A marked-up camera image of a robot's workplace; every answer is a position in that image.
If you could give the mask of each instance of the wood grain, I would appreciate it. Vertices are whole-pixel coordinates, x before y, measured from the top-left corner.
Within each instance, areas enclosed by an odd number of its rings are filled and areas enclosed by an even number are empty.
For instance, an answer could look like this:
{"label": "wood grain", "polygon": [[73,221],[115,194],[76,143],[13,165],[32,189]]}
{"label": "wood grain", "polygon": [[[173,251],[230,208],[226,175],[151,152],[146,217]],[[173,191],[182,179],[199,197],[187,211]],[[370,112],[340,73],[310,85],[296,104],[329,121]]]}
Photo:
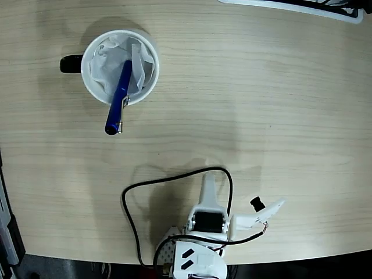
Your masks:
{"label": "wood grain", "polygon": [[[158,43],[160,78],[108,137],[108,107],[59,60],[128,27]],[[123,188],[215,164],[232,172],[233,212],[251,212],[256,195],[288,198],[228,263],[372,249],[371,27],[215,0],[1,1],[0,147],[27,252],[137,263]],[[130,195],[146,262],[200,185]]]}

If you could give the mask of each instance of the black floor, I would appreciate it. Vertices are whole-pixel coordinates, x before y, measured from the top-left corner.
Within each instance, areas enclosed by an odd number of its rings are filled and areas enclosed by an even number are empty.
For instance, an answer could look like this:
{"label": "black floor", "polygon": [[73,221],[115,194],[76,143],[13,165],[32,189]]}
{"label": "black floor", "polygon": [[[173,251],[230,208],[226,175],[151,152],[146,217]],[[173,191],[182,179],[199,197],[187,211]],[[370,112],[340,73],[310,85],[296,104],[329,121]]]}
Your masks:
{"label": "black floor", "polygon": [[[231,277],[235,279],[322,279],[322,278],[372,278],[369,272],[372,251],[348,255],[299,260],[282,263],[243,264],[230,266]],[[108,265],[75,260],[53,259],[26,255],[16,269],[18,279],[33,279],[33,273],[40,279],[107,279]],[[137,279],[139,266],[111,264],[110,279]]]}

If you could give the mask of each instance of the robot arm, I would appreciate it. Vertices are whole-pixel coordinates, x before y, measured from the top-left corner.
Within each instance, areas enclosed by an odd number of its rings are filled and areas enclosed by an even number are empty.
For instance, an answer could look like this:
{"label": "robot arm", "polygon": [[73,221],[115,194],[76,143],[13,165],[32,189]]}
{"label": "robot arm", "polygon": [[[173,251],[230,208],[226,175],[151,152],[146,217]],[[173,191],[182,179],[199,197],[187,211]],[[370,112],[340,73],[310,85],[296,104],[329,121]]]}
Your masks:
{"label": "robot arm", "polygon": [[[185,235],[232,241],[236,231],[249,230],[257,223],[265,224],[284,204],[280,199],[268,207],[257,197],[251,201],[256,210],[252,214],[235,214],[230,219],[224,207],[217,202],[214,175],[206,173],[199,203],[188,216],[184,227]],[[227,266],[223,260],[226,245],[211,244],[206,241],[177,241],[171,274],[174,279],[218,278],[226,279]]]}

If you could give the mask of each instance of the black knob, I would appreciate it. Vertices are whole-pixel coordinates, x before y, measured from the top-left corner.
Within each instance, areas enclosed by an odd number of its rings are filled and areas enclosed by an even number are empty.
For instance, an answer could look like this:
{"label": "black knob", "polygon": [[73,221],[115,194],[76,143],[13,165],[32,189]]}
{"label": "black knob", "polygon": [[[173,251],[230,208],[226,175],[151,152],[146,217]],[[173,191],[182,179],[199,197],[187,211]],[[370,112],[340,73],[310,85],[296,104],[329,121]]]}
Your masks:
{"label": "black knob", "polygon": [[262,210],[265,208],[265,205],[262,203],[259,196],[255,197],[253,200],[251,200],[251,205],[255,209],[256,212]]}
{"label": "black knob", "polygon": [[37,274],[37,273],[35,273],[35,272],[33,272],[33,273],[31,273],[31,275],[30,275],[30,279],[40,279],[40,275]]}

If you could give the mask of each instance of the white plastic part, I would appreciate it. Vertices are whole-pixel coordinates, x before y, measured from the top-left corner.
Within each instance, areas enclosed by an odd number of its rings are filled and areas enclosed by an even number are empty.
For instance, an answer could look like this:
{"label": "white plastic part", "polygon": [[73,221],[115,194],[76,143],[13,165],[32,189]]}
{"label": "white plastic part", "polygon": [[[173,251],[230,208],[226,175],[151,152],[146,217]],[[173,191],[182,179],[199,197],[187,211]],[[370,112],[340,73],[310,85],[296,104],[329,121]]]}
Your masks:
{"label": "white plastic part", "polygon": [[229,3],[229,4],[240,4],[240,5],[249,5],[249,6],[257,6],[257,7],[267,7],[267,8],[274,8],[274,9],[282,9],[282,10],[291,10],[293,12],[301,12],[301,13],[308,13],[310,15],[316,16],[324,16],[329,17],[331,19],[338,19],[344,22],[358,24],[361,23],[363,20],[363,10],[358,10],[358,16],[356,18],[350,16],[340,15],[338,13],[328,12],[326,10],[319,10],[314,8],[303,7],[299,5],[287,4],[287,3],[280,3],[275,1],[267,1],[267,0],[219,0],[222,3]]}
{"label": "white plastic part", "polygon": [[188,279],[191,274],[226,279],[227,266],[214,251],[196,243],[177,241],[172,272],[174,279]]}
{"label": "white plastic part", "polygon": [[[215,232],[188,231],[186,234],[187,235],[194,235],[196,237],[204,237],[204,238],[213,239],[213,240],[228,241],[227,234],[223,234],[223,233],[218,234],[218,233],[215,233]],[[192,240],[192,239],[190,239],[188,241],[194,242],[196,244],[199,244],[199,245],[202,245],[202,246],[205,246],[205,247],[210,247],[212,249],[216,249],[216,248],[219,248],[219,247],[222,246],[221,244],[214,244],[214,243],[210,243],[210,242],[198,241],[198,240]],[[221,248],[221,250],[222,250],[221,257],[223,257],[225,255],[224,249],[225,249],[225,247]]]}
{"label": "white plastic part", "polygon": [[230,240],[234,239],[237,231],[246,231],[257,223],[265,223],[278,212],[285,201],[284,198],[281,198],[257,213],[234,214],[230,221]]}
{"label": "white plastic part", "polygon": [[188,226],[187,230],[192,230],[192,218],[195,212],[211,212],[221,213],[224,217],[225,226],[223,227],[223,233],[226,233],[229,226],[229,217],[226,212],[226,208],[220,206],[217,201],[216,182],[214,175],[211,172],[206,173],[203,176],[202,189],[199,196],[199,204],[195,205],[188,215]]}
{"label": "white plastic part", "polygon": [[[180,235],[180,234],[181,234],[180,230],[176,226],[172,226],[165,233],[160,243],[170,236]],[[173,241],[167,242],[162,248],[162,250],[160,250],[159,257],[158,257],[158,265],[162,266],[165,263],[173,263],[175,249],[176,249],[176,244]]]}

